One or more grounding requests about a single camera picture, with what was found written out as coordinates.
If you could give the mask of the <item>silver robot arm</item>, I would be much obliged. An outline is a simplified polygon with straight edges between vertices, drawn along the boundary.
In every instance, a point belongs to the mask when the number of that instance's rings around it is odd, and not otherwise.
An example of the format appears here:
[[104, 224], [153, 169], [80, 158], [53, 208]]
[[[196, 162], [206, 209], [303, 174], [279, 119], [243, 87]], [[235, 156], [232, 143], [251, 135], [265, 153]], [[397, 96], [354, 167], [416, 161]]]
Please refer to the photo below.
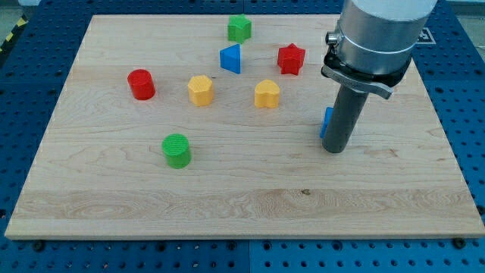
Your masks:
[[327, 32], [321, 73], [360, 93], [388, 99], [437, 0], [345, 0]]

